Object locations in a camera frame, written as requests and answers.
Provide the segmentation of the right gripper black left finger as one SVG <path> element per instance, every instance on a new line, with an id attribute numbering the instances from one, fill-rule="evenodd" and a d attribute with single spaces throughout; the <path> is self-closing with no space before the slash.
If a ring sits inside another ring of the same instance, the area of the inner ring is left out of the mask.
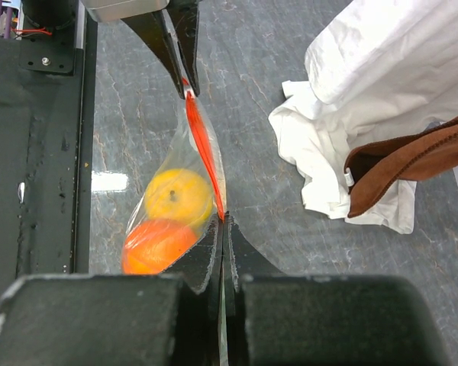
<path id="1" fill-rule="evenodd" d="M 158 275 L 37 274 L 0 298 L 0 365 L 216 365 L 223 225 Z"/>

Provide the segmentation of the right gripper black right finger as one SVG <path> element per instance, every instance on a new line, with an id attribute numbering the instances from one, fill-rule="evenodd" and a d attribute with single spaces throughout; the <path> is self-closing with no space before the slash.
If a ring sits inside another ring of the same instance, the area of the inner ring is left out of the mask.
<path id="1" fill-rule="evenodd" d="M 227 357 L 232 365 L 448 365 L 431 312 L 407 279 L 291 276 L 232 217 L 223 227 Z"/>

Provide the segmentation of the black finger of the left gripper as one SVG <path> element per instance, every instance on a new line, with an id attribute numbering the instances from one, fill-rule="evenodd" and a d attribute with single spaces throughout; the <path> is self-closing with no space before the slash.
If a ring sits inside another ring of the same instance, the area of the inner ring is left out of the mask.
<path id="1" fill-rule="evenodd" d="M 177 93 L 185 98 L 182 73 L 177 60 L 173 39 L 169 33 L 163 13 L 154 11 L 139 14 L 122 21 L 144 42 L 169 73 Z"/>
<path id="2" fill-rule="evenodd" d="M 185 75 L 195 96 L 199 96 L 200 92 L 196 63 L 199 24 L 198 3 L 199 1 L 195 0 L 172 0 L 167 7 L 174 26 Z"/>

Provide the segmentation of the orange fruit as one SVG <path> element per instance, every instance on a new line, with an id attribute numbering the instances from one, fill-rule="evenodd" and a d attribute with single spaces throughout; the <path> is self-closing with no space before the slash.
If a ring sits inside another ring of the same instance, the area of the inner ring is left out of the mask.
<path id="1" fill-rule="evenodd" d="M 189 227 L 175 220 L 146 220 L 134 227 L 121 258 L 126 275 L 155 275 L 167 269 L 198 241 Z"/>

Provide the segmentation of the clear zip top bag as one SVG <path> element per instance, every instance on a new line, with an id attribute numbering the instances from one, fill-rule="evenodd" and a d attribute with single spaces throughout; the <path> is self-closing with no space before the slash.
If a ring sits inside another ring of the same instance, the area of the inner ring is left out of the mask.
<path id="1" fill-rule="evenodd" d="M 147 308 L 137 310 L 127 328 L 125 361 L 129 365 L 220 362 L 226 181 L 211 121 L 192 87 L 185 85 L 184 92 L 185 98 L 178 106 L 175 134 L 166 158 L 153 177 L 169 169 L 197 172 L 212 188 L 213 211 L 202 226 L 189 226 L 198 241 L 175 263 L 159 274 L 129 274 L 141 285 L 139 298 L 147 301 Z M 125 239 L 134 227 L 150 220 L 144 209 L 144 194 L 145 191 L 131 214 Z"/>

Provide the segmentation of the yellow lemon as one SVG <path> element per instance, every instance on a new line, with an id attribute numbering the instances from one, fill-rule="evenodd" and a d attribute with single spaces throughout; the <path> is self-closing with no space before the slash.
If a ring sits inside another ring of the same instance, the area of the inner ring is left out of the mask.
<path id="1" fill-rule="evenodd" d="M 200 227 L 213 211 L 212 188 L 197 172 L 169 169 L 155 175 L 144 194 L 147 217 Z"/>

